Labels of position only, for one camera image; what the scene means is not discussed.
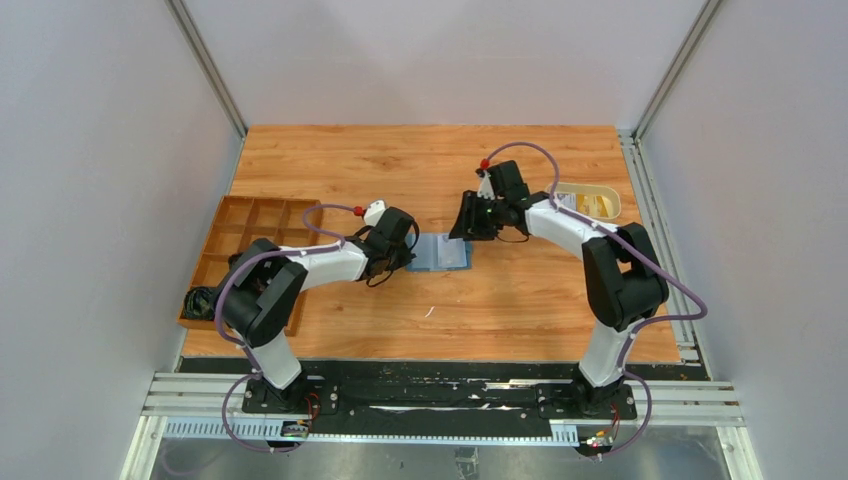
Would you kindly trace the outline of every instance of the floor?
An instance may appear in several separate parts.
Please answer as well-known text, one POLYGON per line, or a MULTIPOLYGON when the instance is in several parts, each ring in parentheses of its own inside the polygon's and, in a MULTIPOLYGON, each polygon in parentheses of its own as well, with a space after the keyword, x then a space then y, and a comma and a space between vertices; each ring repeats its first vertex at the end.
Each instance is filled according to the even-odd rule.
MULTIPOLYGON (((632 427, 621 429, 627 438, 632 427)), ((651 427, 638 442, 602 463, 567 447, 386 445, 306 442, 291 455, 256 455, 227 440, 163 440, 151 478, 196 469, 191 478, 312 480, 730 480, 716 429, 651 427), (210 458, 217 460, 207 468, 210 458)))
MULTIPOLYGON (((616 223, 640 221, 612 127, 254 126, 231 193, 351 206, 382 198, 412 214, 422 232, 447 232, 462 192, 477 188, 480 160, 514 140, 549 149, 563 181, 615 189, 622 201, 616 223)), ((550 164, 531 149, 498 159, 518 161, 531 191, 551 182, 550 164)), ((325 212, 324 228, 352 234, 361 225, 350 213, 325 212)), ((398 272, 374 289, 341 283, 310 290, 292 349, 318 358, 580 359, 594 319, 576 258, 533 238, 521 245, 478 242, 472 263, 466 271, 398 272)), ((183 354, 240 352, 214 331, 192 330, 183 354)), ((679 361, 671 328, 643 330, 630 359, 679 361)))

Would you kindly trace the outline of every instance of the black cable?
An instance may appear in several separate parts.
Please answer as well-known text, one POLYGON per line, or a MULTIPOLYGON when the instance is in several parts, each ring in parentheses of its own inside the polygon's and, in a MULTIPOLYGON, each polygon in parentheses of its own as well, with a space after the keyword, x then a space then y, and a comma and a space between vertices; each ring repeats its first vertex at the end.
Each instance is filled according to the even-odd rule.
POLYGON ((382 285, 382 284, 386 283, 386 281, 387 281, 388 279, 392 278, 392 275, 394 275, 394 274, 395 274, 395 271, 394 271, 394 270, 389 270, 389 274, 388 274, 388 275, 386 275, 386 276, 385 276, 385 278, 383 278, 383 279, 382 279, 382 280, 380 280, 379 282, 377 282, 377 283, 375 283, 375 284, 373 284, 373 285, 372 285, 372 284, 371 284, 371 280, 373 280, 373 278, 369 278, 368 280, 365 280, 365 285, 368 285, 368 286, 369 286, 369 287, 371 287, 371 288, 379 287, 380 285, 382 285))
POLYGON ((503 238, 501 238, 500 234, 496 235, 495 238, 504 243, 526 243, 530 240, 530 235, 524 235, 524 238, 521 240, 504 240, 503 238))
POLYGON ((412 242, 412 246, 409 247, 410 252, 415 249, 415 246, 418 245, 418 239, 421 238, 421 229, 418 228, 418 222, 415 220, 412 221, 412 230, 415 232, 415 241, 412 242))
POLYGON ((183 318, 189 320, 212 320, 215 318, 215 289, 194 287, 183 299, 183 318))

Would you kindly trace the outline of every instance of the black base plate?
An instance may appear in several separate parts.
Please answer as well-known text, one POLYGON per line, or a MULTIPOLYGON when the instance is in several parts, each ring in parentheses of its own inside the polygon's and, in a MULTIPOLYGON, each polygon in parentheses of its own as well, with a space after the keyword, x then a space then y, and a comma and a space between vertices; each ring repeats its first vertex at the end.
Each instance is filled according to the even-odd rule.
POLYGON ((622 385, 613 398, 596 412, 582 412, 577 402, 572 400, 569 384, 539 384, 536 386, 536 401, 539 403, 539 416, 547 419, 577 419, 593 418, 601 420, 612 420, 615 411, 612 405, 618 408, 622 420, 634 420, 636 418, 636 405, 633 399, 633 389, 629 385, 622 385))
MULTIPOLYGON (((283 408, 281 402, 271 393, 270 389, 272 388, 274 387, 268 385, 263 380, 248 380, 245 393, 250 392, 250 398, 247 398, 248 395, 244 397, 244 402, 242 403, 244 413, 308 413, 309 407, 305 399, 294 410, 283 408)), ((323 379, 308 379, 303 395, 306 397, 310 393, 315 393, 321 399, 321 416, 334 415, 338 411, 339 384, 337 382, 328 382, 323 379)))

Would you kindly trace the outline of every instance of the wooden tray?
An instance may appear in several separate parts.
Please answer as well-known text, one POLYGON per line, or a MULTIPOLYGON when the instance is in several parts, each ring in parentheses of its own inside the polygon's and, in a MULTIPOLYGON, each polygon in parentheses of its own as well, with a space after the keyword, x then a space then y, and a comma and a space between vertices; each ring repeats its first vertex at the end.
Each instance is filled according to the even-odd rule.
MULTIPOLYGON (((221 198, 212 228, 206 236, 203 251, 197 260, 189 289, 198 286, 216 287, 230 270, 227 259, 234 253, 243 252, 254 240, 265 237, 277 245, 308 247, 316 245, 318 234, 308 230, 302 221, 303 212, 318 200, 290 198, 238 197, 227 195, 221 198)), ((323 212, 310 214, 310 223, 320 227, 323 212)), ((287 336, 297 333, 306 292, 300 294, 292 310, 287 336)), ((177 323, 185 328, 214 330, 211 320, 183 318, 180 305, 177 323)))

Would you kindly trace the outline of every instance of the white label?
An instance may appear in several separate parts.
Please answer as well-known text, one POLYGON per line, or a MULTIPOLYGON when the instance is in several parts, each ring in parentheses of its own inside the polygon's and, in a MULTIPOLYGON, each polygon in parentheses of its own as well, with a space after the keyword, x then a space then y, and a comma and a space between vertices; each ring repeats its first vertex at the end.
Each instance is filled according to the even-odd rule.
POLYGON ((565 208, 570 208, 572 210, 577 210, 577 194, 576 193, 560 193, 556 194, 557 200, 559 200, 560 205, 565 208))

